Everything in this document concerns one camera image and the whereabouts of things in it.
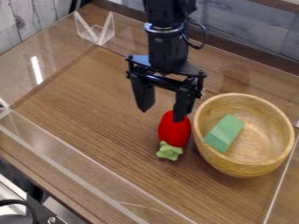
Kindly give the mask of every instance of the green block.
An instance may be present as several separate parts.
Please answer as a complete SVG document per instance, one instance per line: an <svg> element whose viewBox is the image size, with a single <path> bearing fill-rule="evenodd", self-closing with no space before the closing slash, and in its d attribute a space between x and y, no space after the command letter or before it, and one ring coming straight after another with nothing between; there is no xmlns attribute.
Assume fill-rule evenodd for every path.
<svg viewBox="0 0 299 224"><path fill-rule="evenodd" d="M233 115L225 115L204 137L204 142L224 153L242 127L244 123Z"/></svg>

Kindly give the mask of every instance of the bowl rim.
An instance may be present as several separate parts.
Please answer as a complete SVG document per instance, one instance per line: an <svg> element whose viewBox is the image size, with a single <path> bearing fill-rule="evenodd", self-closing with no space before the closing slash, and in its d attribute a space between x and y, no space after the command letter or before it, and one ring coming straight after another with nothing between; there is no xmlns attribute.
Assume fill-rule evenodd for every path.
<svg viewBox="0 0 299 224"><path fill-rule="evenodd" d="M222 153L220 153L217 150L214 150L205 142L204 142L204 138L201 136L201 132L200 132L200 127L198 125L196 125L197 121L198 121L198 117L200 117L200 114L201 114L201 109L213 101L216 101L218 98L222 98L222 97L228 97L228 96L241 96L241 97L248 97L251 99L255 99L260 102L263 102L264 104L267 104L267 106L269 106L276 112L277 114L281 116L281 118L284 119L284 123L289 129L289 140L288 140L288 143L287 143L287 146L284 148L284 151L283 153L276 157L276 158L271 158L265 161L261 161L261 162L241 162L240 160L232 158L232 157L228 157L225 156ZM196 137L200 139L201 143L204 144L204 146L208 148L208 150L220 158L225 159L226 161L229 161L230 163L233 164L237 164L237 165L271 165L271 164L275 164L276 162L279 162L281 159L285 159L287 155L289 154L292 148L293 148L293 145L295 145L295 129L293 129L293 125L291 124L287 116L285 116L285 113L280 110L280 108L277 108L277 106L275 104L272 104L269 101L264 100L263 98L257 97L257 96L253 96L251 94L240 94L240 93L228 93L228 94L217 94L214 96L212 96L196 109L196 112L194 112L194 116L193 116L193 130L194 130L194 135Z"/></svg>

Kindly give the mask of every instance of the woven bowl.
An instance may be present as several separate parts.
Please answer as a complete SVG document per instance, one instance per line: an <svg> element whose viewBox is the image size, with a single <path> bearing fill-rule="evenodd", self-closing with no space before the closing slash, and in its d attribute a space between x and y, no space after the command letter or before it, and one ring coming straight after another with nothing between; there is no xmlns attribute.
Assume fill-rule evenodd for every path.
<svg viewBox="0 0 299 224"><path fill-rule="evenodd" d="M204 143L204 137L226 114L242 121L244 128L220 153ZM284 162L295 144L295 130L285 114L268 101L248 94L220 94L197 108L193 138L213 168L229 176L251 178L269 173Z"/></svg>

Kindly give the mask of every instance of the wooden table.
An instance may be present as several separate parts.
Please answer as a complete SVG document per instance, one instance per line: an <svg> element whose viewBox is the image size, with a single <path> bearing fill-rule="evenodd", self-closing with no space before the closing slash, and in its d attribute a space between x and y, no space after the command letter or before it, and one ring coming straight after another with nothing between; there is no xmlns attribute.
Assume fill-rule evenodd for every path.
<svg viewBox="0 0 299 224"><path fill-rule="evenodd" d="M106 14L108 12L93 4L81 10L81 15L89 23L101 23ZM141 24L129 18L116 16L114 20L116 37L104 47L89 46L78 37L56 39L60 47L52 42L53 65L66 58L65 61L70 61L69 52L76 52L70 45L73 48L81 48L81 51L86 50L10 106L17 114L12 113L4 117L0 124L14 133L18 132L18 137L32 144L16 142L14 136L6 135L0 129L1 158L90 223L132 223L132 219L124 216L117 206L108 204L101 193L113 195L121 205L130 211L136 210L134 213L140 214L142 219L154 221L152 223L158 223L157 216L164 216L166 210L156 211L154 204L150 204L150 200L146 201L146 197L137 198L134 188L121 192L122 187L128 189L126 185L122 186L121 179L118 183L113 180L109 187L105 183L110 177L102 167L102 173L98 172L100 165L196 223L261 223L283 166L260 178L230 178L204 162L192 139L176 163L154 157L158 147L156 127L164 111L172 108L173 93L156 89L153 108L145 114L137 110L129 80L125 77L126 62L121 54L145 53L145 33ZM36 38L44 40L45 36L54 35L54 32L57 35L61 35L61 32L70 35L73 29L73 20L68 17ZM38 42L30 41L22 43L22 51ZM0 64L5 61L1 68L8 73L10 71L9 76L1 73L5 83L10 83L9 79L17 81L20 78L16 74L20 69L13 70L12 65L6 63L13 60L20 49L0 58ZM44 55L48 52L49 49L40 45L36 53ZM285 112L296 125L296 76L210 46L198 52L190 50L190 60L209 75L205 80L204 99L226 92L257 95ZM6 85L2 85L4 88L6 93L12 92ZM25 92L25 87L18 87L17 90L17 93ZM196 101L194 109L204 99ZM295 160L292 171L297 166ZM289 186L299 180L297 175L291 176ZM299 195L293 187L284 192L284 199L287 201L275 213L271 223L296 221ZM181 223L181 220L173 217L168 223Z"/></svg>

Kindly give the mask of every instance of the wooden bowl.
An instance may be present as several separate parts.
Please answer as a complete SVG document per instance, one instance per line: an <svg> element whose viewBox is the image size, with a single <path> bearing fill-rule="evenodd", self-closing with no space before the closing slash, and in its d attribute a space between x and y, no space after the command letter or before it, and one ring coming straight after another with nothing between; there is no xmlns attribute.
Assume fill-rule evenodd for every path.
<svg viewBox="0 0 299 224"><path fill-rule="evenodd" d="M242 121L244 128L225 153L220 153L204 143L204 137L226 114ZM268 101L248 94L220 94L197 108L193 138L212 167L229 176L251 178L269 173L284 162L295 144L295 131L285 114Z"/></svg>

